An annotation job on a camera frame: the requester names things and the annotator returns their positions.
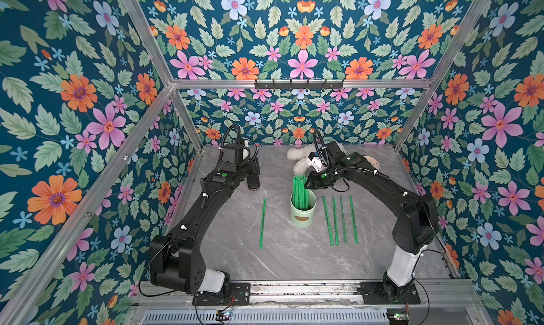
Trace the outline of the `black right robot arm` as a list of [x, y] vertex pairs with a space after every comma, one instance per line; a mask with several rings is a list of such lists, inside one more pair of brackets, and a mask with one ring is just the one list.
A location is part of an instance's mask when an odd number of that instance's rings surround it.
[[405, 296], [414, 283], [417, 264], [435, 240], [438, 230], [437, 206], [432, 194], [424, 196], [406, 189], [381, 173], [363, 155], [346, 154], [336, 142], [317, 143], [308, 157], [313, 168], [306, 189], [328, 189], [338, 180], [355, 183], [383, 203], [397, 218], [392, 229], [396, 248], [382, 278], [380, 294], [389, 302]]

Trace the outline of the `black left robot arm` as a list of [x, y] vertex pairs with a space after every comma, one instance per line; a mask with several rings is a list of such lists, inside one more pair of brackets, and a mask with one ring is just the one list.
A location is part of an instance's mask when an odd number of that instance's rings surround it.
[[248, 140], [220, 148], [215, 168], [201, 179], [201, 194], [183, 219], [166, 236], [150, 245], [150, 282], [187, 295], [230, 293], [230, 275], [208, 268], [201, 254], [201, 242], [221, 207], [242, 182], [255, 191], [260, 187], [258, 148], [251, 151]]

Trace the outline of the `bundle of green wrapped straws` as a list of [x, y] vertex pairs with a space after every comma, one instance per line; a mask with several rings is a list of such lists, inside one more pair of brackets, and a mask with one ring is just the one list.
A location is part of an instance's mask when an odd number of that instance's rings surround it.
[[310, 208], [309, 190], [305, 187], [306, 182], [305, 175], [293, 177], [292, 203], [294, 208], [298, 210], [308, 210]]

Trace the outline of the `light green storage cup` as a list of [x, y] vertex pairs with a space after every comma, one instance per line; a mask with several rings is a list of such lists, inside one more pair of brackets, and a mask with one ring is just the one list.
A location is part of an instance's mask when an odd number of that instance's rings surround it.
[[294, 205], [294, 197], [290, 197], [290, 221], [298, 228], [307, 228], [313, 221], [315, 216], [317, 199], [312, 191], [309, 191], [309, 208], [307, 210], [300, 210]]

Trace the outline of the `white plush teddy bear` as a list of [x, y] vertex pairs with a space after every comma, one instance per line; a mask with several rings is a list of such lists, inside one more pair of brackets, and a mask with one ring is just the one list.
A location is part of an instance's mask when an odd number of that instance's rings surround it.
[[316, 172], [321, 172], [327, 167], [324, 160], [320, 158], [319, 152], [314, 144], [306, 145], [304, 148], [291, 148], [287, 152], [287, 159], [296, 160], [297, 163], [293, 167], [295, 176], [306, 175], [307, 171], [312, 168]]

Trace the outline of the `black remote control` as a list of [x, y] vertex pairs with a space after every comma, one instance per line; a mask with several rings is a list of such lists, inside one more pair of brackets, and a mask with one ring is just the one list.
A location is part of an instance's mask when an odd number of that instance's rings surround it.
[[259, 170], [252, 169], [247, 177], [247, 187], [251, 191], [256, 191], [260, 188]]

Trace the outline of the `black wall hook rack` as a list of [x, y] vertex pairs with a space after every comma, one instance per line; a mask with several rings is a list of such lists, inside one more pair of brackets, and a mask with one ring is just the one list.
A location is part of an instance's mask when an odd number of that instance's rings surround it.
[[324, 89], [342, 89], [344, 80], [255, 80], [255, 89], [308, 89], [321, 91]]

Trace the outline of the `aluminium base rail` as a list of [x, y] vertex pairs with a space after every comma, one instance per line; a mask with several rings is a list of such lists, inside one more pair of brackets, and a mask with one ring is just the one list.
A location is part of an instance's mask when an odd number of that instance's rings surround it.
[[[316, 281], [235, 281], [250, 283], [249, 305], [284, 304], [346, 304], [365, 305], [358, 292], [361, 282], [378, 280], [316, 280]], [[421, 298], [420, 305], [431, 307], [480, 307], [483, 299], [468, 279], [423, 279], [413, 281]]]

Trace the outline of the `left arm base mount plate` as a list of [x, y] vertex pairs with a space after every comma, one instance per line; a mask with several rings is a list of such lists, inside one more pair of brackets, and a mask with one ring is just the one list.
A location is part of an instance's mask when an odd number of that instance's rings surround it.
[[219, 293], [199, 292], [194, 296], [193, 306], [248, 306], [251, 294], [250, 283], [231, 283]]

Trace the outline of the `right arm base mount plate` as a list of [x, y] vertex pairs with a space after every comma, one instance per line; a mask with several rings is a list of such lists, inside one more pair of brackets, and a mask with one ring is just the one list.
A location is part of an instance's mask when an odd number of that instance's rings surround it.
[[358, 292], [365, 305], [420, 305], [421, 298], [415, 284], [398, 288], [392, 283], [361, 282]]

